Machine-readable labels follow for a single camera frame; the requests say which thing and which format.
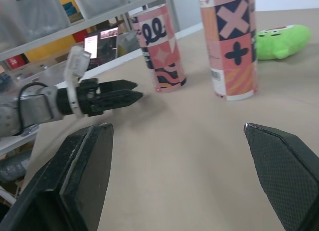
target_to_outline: white wall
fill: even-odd
[[[198,0],[173,0],[180,29],[201,22]],[[257,10],[319,8],[319,0],[256,0]]]

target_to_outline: cross pattern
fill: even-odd
[[[235,42],[233,46],[234,51],[225,54],[227,59],[234,59],[236,65],[241,65],[242,57],[248,54],[248,48],[241,48],[239,42]]]
[[[227,39],[234,29],[238,29],[243,34],[249,29],[249,24],[242,19],[243,15],[247,11],[248,4],[246,1],[242,0],[235,10],[235,12],[230,11],[226,7],[222,6],[217,13],[217,15],[225,20],[227,23],[224,28],[220,31],[220,35]]]

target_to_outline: barcode label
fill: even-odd
[[[212,71],[212,74],[213,74],[213,78],[215,80],[220,80],[220,73],[216,72],[216,71]]]
[[[219,95],[226,95],[226,84],[223,70],[212,69],[213,84],[216,93]]]

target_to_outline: robotic arm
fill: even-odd
[[[64,71],[67,88],[34,82],[24,86],[17,98],[0,97],[0,137],[20,135],[24,128],[62,120],[66,115],[101,115],[142,98],[142,93],[132,90],[137,84],[126,80],[98,83],[93,78],[79,83],[89,62],[90,54],[75,46]]]

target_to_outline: cable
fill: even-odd
[[[18,112],[18,119],[19,119],[19,123],[20,123],[20,131],[19,131],[19,133],[16,134],[16,136],[21,135],[23,133],[23,130],[24,130],[24,123],[23,123],[22,112],[21,112],[21,97],[22,97],[23,92],[32,86],[48,87],[46,84],[43,84],[41,82],[33,82],[30,84],[26,84],[24,87],[21,88],[21,90],[18,94],[18,104],[17,104],[17,112]]]

